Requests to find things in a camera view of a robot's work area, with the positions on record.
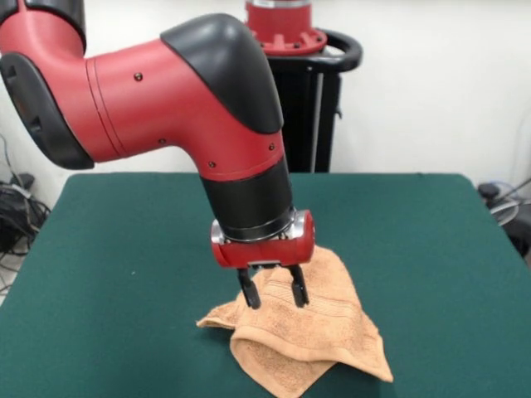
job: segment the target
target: folded towel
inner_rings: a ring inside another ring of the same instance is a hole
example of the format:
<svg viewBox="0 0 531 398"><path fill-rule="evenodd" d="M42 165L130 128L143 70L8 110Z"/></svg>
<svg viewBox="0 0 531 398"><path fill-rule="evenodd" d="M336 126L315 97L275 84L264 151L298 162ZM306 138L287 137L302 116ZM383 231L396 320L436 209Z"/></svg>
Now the folded towel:
<svg viewBox="0 0 531 398"><path fill-rule="evenodd" d="M363 312L341 259L316 247L302 268L309 292L306 307L295 306L287 269L263 269L253 278L260 309L248 308L240 293L197 325L234 329L232 354L274 396L300 397L337 362L392 381L382 338Z"/></svg>

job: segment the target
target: black joint cover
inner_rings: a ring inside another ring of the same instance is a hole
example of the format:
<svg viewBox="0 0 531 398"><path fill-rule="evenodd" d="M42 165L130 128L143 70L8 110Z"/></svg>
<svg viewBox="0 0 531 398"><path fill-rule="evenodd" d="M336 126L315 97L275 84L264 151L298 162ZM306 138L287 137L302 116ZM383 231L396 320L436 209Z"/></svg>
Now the black joint cover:
<svg viewBox="0 0 531 398"><path fill-rule="evenodd" d="M243 23L226 14L206 15L165 31L161 40L247 128L264 134L282 128L280 100L266 55Z"/></svg>
<svg viewBox="0 0 531 398"><path fill-rule="evenodd" d="M26 7L56 14L70 23L83 41L86 50L84 0L24 0Z"/></svg>
<svg viewBox="0 0 531 398"><path fill-rule="evenodd" d="M0 72L18 115L39 149L57 166L93 168L94 162L77 142L33 62L21 54L8 53L0 59Z"/></svg>
<svg viewBox="0 0 531 398"><path fill-rule="evenodd" d="M258 241L281 233L293 221L295 209L285 159L243 180L202 179L208 200L229 240Z"/></svg>
<svg viewBox="0 0 531 398"><path fill-rule="evenodd" d="M18 11L17 0L0 0L0 25Z"/></svg>

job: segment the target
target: tangled wires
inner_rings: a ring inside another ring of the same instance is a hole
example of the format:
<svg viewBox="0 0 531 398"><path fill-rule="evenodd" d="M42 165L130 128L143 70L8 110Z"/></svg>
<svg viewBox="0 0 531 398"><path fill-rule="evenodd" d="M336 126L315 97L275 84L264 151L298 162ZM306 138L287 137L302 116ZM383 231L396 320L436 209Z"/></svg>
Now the tangled wires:
<svg viewBox="0 0 531 398"><path fill-rule="evenodd" d="M24 257L50 214L50 209L37 200L29 191L33 177L28 181L16 174L11 167L7 151L7 141L0 134L4 144L6 166L12 175L9 182L0 181L0 296L5 296L10 288L2 271L16 273L2 261L9 255Z"/></svg>
<svg viewBox="0 0 531 398"><path fill-rule="evenodd" d="M49 214L50 209L24 188L0 183L0 253L26 255ZM17 252L21 241L27 249Z"/></svg>

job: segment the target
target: white wall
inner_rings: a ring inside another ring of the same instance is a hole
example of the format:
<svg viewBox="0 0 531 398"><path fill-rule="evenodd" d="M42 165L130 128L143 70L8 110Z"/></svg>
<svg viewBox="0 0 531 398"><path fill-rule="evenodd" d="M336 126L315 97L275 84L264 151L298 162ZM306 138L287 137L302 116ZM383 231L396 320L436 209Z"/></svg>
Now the white wall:
<svg viewBox="0 0 531 398"><path fill-rule="evenodd" d="M244 19L244 0L85 0L88 56L152 39L206 12ZM531 2L314 0L315 25L365 49L344 77L337 172L461 172L475 182L531 174ZM69 173L28 138L2 87L0 131L18 171L53 203ZM176 148L99 165L192 171Z"/></svg>

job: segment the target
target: black handle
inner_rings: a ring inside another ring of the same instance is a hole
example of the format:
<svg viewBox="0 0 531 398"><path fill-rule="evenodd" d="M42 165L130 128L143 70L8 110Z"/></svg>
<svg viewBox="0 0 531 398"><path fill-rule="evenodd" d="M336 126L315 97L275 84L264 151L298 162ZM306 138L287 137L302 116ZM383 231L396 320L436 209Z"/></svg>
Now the black handle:
<svg viewBox="0 0 531 398"><path fill-rule="evenodd" d="M343 33L321 30L328 36L328 46L344 54L333 56L318 53L310 56L268 56L273 72L312 71L314 73L342 73L356 69L363 58L363 48L352 37Z"/></svg>

